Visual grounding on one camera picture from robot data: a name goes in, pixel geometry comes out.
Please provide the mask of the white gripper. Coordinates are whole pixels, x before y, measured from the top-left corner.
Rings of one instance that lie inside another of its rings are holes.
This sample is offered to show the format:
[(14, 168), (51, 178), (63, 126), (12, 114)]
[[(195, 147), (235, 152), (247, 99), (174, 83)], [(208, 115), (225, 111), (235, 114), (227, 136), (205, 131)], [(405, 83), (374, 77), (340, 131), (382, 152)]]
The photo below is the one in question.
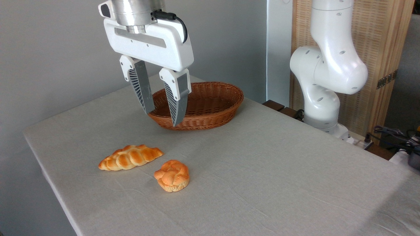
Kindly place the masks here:
[(164, 82), (173, 126), (180, 124), (192, 91), (186, 68), (194, 62), (190, 39), (183, 43), (182, 25), (178, 21), (157, 20), (146, 25), (146, 33), (128, 33), (125, 26), (105, 18), (104, 27), (111, 48), (122, 54), (119, 61), (124, 78), (131, 83), (146, 114), (155, 105), (145, 62), (165, 67), (159, 76)]

